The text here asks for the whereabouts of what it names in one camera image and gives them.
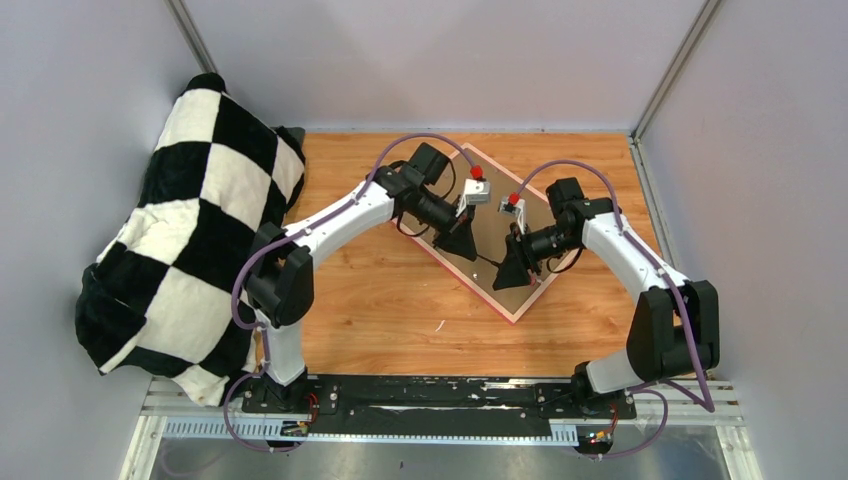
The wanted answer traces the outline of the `pink picture frame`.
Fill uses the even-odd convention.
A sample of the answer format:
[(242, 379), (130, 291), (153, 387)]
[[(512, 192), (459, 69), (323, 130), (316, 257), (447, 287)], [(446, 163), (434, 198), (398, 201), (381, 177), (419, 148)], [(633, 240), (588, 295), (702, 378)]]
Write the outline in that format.
[[(505, 237), (515, 218), (498, 211), (498, 204), (520, 186), (522, 179), (497, 163), (470, 143), (463, 149), (484, 171), (491, 185), (491, 202), (476, 208), (472, 229), (477, 252), (501, 262), (506, 255)], [(406, 215), (402, 219), (400, 230), (411, 236), (411, 240), (422, 247), (437, 262), (454, 275), (464, 286), (479, 296), (499, 315), (511, 323), (517, 322), (530, 306), (558, 277), (557, 271), (566, 266), (574, 257), (568, 253), (552, 262), (542, 261), (541, 272), (533, 273), (535, 283), (530, 286), (495, 291), (492, 288), (497, 268), (482, 260), (471, 262), (459, 256), (436, 249), (432, 242), (435, 233), (426, 230), (414, 217)]]

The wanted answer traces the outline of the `pink handled screwdriver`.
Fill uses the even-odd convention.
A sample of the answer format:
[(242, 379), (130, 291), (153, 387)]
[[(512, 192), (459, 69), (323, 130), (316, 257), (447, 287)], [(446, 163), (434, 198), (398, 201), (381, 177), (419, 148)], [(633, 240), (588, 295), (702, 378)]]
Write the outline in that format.
[(493, 260), (493, 259), (490, 259), (490, 258), (488, 258), (488, 257), (486, 257), (486, 256), (484, 256), (484, 255), (482, 255), (482, 254), (480, 254), (480, 253), (478, 253), (478, 254), (477, 254), (477, 259), (478, 259), (478, 260), (485, 261), (486, 263), (488, 263), (488, 264), (490, 264), (490, 265), (492, 265), (492, 266), (494, 266), (494, 267), (496, 267), (496, 268), (500, 267), (500, 265), (501, 265), (501, 263), (500, 263), (500, 262), (497, 262), (497, 261), (495, 261), (495, 260)]

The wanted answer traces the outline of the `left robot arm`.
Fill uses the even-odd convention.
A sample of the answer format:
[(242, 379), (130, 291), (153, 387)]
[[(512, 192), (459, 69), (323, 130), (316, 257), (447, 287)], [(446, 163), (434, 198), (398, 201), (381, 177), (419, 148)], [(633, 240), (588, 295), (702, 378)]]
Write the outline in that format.
[(268, 223), (257, 232), (237, 288), (256, 310), (264, 353), (258, 382), (279, 411), (317, 404), (306, 391), (301, 321), (314, 303), (314, 273), (331, 254), (377, 225), (411, 216), (434, 231), (436, 248), (477, 259), (471, 223), (477, 205), (489, 201), (490, 185), (470, 160), (470, 176), (457, 200), (432, 193), (430, 186), (451, 163), (422, 143), (407, 160), (378, 161), (349, 195), (321, 212), (286, 228)]

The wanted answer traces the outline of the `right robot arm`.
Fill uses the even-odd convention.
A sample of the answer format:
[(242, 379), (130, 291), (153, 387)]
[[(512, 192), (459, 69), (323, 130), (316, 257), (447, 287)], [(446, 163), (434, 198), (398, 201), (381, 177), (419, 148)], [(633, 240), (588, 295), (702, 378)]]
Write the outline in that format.
[(586, 198), (575, 178), (555, 181), (546, 195), (554, 222), (538, 230), (524, 221), (519, 194), (501, 201), (500, 211), (516, 219), (493, 288), (528, 286), (543, 262), (583, 250), (607, 265), (635, 305), (625, 346), (576, 367), (570, 392), (575, 411), (592, 418), (633, 387), (686, 374), (705, 379), (720, 361), (716, 288), (671, 267), (629, 226), (613, 199)]

